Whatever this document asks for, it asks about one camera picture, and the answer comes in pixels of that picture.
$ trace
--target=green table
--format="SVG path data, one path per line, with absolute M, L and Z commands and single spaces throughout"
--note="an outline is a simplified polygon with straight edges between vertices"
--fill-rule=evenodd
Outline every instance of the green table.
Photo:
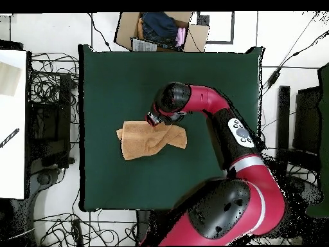
M 322 117 L 321 129 L 321 190 L 323 202 L 307 208 L 307 214 L 312 217 L 329 217 L 329 63 L 318 70 L 319 85 L 323 97 L 319 102 L 319 109 Z
M 221 90 L 256 132 L 262 48 L 246 54 L 95 53 L 82 45 L 78 50 L 83 83 L 79 92 L 84 96 L 80 140 L 84 210 L 170 209 L 195 185 L 222 175 L 200 113 L 179 124 L 188 137 L 185 150 L 167 145 L 155 156 L 123 159 L 116 130 L 125 120 L 143 120 L 156 91 L 168 82 Z

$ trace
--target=pink clothing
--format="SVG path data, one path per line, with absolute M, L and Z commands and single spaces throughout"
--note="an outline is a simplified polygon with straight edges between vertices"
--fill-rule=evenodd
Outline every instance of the pink clothing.
M 176 37 L 176 42 L 177 42 L 176 47 L 182 46 L 182 44 L 184 44 L 185 36 L 186 36 L 186 29 L 185 28 L 179 28 L 178 33 L 177 33 L 177 37 Z

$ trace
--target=button panel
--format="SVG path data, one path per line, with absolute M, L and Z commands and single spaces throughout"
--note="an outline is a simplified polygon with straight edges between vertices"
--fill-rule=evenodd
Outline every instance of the button panel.
M 236 118 L 230 119 L 228 122 L 228 126 L 231 132 L 233 133 L 233 136 L 235 137 L 235 140 L 236 142 L 238 142 L 238 144 L 247 148 L 254 147 L 254 143 L 251 140 L 248 130 L 244 128 L 244 126 L 241 124 L 241 122 L 238 119 Z

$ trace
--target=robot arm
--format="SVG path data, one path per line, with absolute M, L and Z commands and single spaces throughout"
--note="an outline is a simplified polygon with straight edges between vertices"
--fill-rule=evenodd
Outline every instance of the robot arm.
M 206 116 L 219 167 L 228 179 L 206 183 L 156 245 L 227 245 L 247 233 L 270 232 L 283 217 L 283 194 L 223 96 L 209 87 L 172 82 L 159 90 L 146 120 L 151 126 L 170 125 L 193 111 Z M 142 245 L 148 241 L 147 236 Z

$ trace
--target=white floor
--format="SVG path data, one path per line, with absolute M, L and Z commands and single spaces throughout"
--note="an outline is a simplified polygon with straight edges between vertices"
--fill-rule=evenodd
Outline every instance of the white floor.
M 221 52 L 246 52 L 252 46 L 263 46 L 263 82 L 280 65 L 286 54 L 291 49 L 297 38 L 301 35 L 306 25 L 314 16 L 314 12 L 235 12 L 234 43 L 232 45 L 210 44 L 206 51 Z M 291 51 L 293 53 L 306 48 L 316 37 L 329 29 L 328 19 L 324 15 L 316 17 L 308 26 L 304 34 Z M 230 20 L 216 20 L 215 16 L 227 18 L 226 13 L 211 13 L 210 26 L 212 36 L 216 32 L 222 33 L 222 41 L 229 37 Z M 119 13 L 97 13 L 93 14 L 94 23 L 105 39 L 109 42 L 113 51 L 126 51 L 121 46 L 113 43 L 114 33 L 119 19 Z M 108 51 L 100 34 L 92 29 L 91 19 L 87 14 L 14 14 L 11 23 L 8 17 L 0 16 L 0 39 L 17 41 L 24 44 L 25 50 L 33 53 L 66 53 L 78 58 L 78 44 L 92 45 L 96 51 Z M 277 83 L 263 98 L 266 124 L 276 119 L 276 101 L 278 87 L 281 85 L 290 86 L 290 112 L 295 111 L 295 99 L 299 89 L 318 86 L 317 68 L 329 62 L 329 37 L 319 40 L 317 44 L 307 49 L 296 57 L 292 57 L 281 71 Z M 52 59 L 62 57 L 56 54 Z M 57 68 L 73 67 L 72 62 L 57 63 Z M 290 116 L 290 144 L 292 143 L 294 115 Z M 72 125 L 71 141 L 75 142 L 78 136 L 77 128 Z M 273 123 L 265 128 L 267 146 L 275 147 L 276 124 Z M 58 185 L 40 193 L 35 204 L 35 219 L 72 212 L 72 204 L 79 189 L 79 149 L 76 144 L 71 156 L 76 163 L 66 170 L 64 180 Z M 89 222 L 89 214 L 83 213 L 78 208 L 78 201 L 74 205 L 74 211 L 83 221 Z M 91 213 L 91 223 L 98 230 L 98 212 Z M 50 217 L 52 221 L 37 221 L 35 223 L 35 235 L 38 241 L 46 233 L 46 230 L 53 225 L 58 217 Z M 131 228 L 136 220 L 135 211 L 128 210 L 107 210 L 100 214 L 99 221 L 102 230 L 115 230 L 119 239 L 126 237 L 125 229 Z M 82 225 L 84 233 L 89 232 L 87 225 Z M 118 242 L 116 235 L 105 232 L 103 238 L 114 246 Z M 56 242 L 55 236 L 50 235 L 45 244 Z M 99 239 L 93 239 L 91 246 L 102 246 L 104 243 Z M 125 239 L 120 246 L 132 246 L 134 242 Z

